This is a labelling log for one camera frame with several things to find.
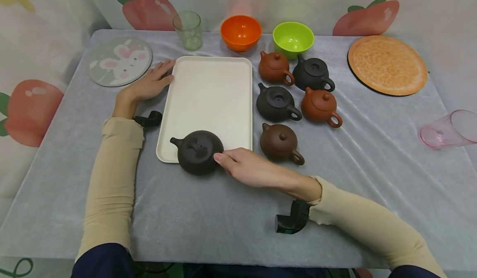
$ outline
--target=black wrist device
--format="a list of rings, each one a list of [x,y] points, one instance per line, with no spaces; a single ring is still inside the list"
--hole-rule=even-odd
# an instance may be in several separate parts
[[[275,232],[282,234],[296,234],[308,222],[311,205],[302,200],[294,200],[291,204],[290,216],[275,216]]]
[[[146,118],[145,116],[137,115],[134,117],[134,121],[136,121],[139,125],[141,125],[144,128],[157,127],[162,122],[162,114],[160,112],[153,110],[149,114],[149,117]]]

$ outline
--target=black teapot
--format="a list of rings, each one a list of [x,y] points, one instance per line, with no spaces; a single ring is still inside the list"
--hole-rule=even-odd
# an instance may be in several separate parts
[[[184,139],[171,138],[171,143],[178,147],[179,165],[189,174],[206,175],[213,172],[217,166],[215,153],[222,153],[222,141],[209,131],[194,131]]]
[[[285,88],[278,86],[267,88],[262,83],[258,84],[258,87],[260,94],[257,98],[257,110],[264,119],[270,122],[301,120],[301,112],[295,108],[295,100]]]
[[[328,66],[321,59],[305,60],[302,55],[298,55],[298,64],[293,69],[293,76],[295,85],[302,90],[307,87],[312,90],[327,90],[328,92],[335,90],[335,83],[330,79]],[[325,89],[326,84],[330,85],[329,89]]]

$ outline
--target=glass cup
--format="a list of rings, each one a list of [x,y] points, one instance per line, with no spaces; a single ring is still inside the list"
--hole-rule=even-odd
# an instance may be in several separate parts
[[[419,139],[431,149],[477,144],[477,115],[459,109],[425,125]]]
[[[179,34],[182,45],[187,50],[197,50],[202,46],[202,28],[200,27],[200,16],[192,11],[179,12],[172,24]]]

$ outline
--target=teapot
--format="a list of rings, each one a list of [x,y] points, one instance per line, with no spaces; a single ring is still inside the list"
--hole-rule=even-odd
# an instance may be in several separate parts
[[[301,112],[295,108],[292,94],[283,87],[265,87],[258,84],[260,94],[257,98],[257,110],[260,115],[270,122],[282,122],[286,119],[300,121]]]
[[[305,117],[313,122],[327,122],[333,128],[339,128],[343,120],[336,113],[336,99],[333,94],[326,90],[305,89],[305,96],[301,101],[301,111]]]
[[[302,90],[310,87],[312,90],[335,90],[335,83],[330,79],[330,73],[326,63],[318,58],[305,60],[302,55],[298,55],[298,64],[293,69],[295,85]]]
[[[262,124],[260,147],[268,159],[285,161],[290,159],[297,165],[305,164],[303,156],[297,152],[298,139],[293,130],[282,124]]]
[[[199,130],[189,133],[184,139],[172,137],[171,143],[178,147],[179,165],[189,174],[206,175],[219,166],[214,160],[215,153],[222,153],[222,141],[209,131]]]
[[[284,83],[286,86],[292,86],[295,83],[295,77],[289,71],[290,65],[288,59],[281,53],[260,52],[260,64],[258,64],[258,73],[264,81],[269,83]]]

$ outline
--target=reddish-brown teapot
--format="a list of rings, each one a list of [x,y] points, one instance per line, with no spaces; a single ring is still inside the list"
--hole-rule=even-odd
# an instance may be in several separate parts
[[[331,127],[338,128],[343,124],[343,120],[336,113],[336,99],[333,94],[326,90],[305,89],[305,96],[301,101],[301,112],[310,121],[327,122]]]
[[[298,139],[293,130],[282,124],[262,125],[263,133],[260,137],[260,147],[268,159],[274,161],[291,160],[295,164],[303,165],[305,159],[297,152]]]
[[[260,52],[260,64],[258,64],[258,73],[261,78],[269,83],[284,83],[291,86],[295,83],[295,77],[289,71],[290,65],[288,59],[281,53]]]

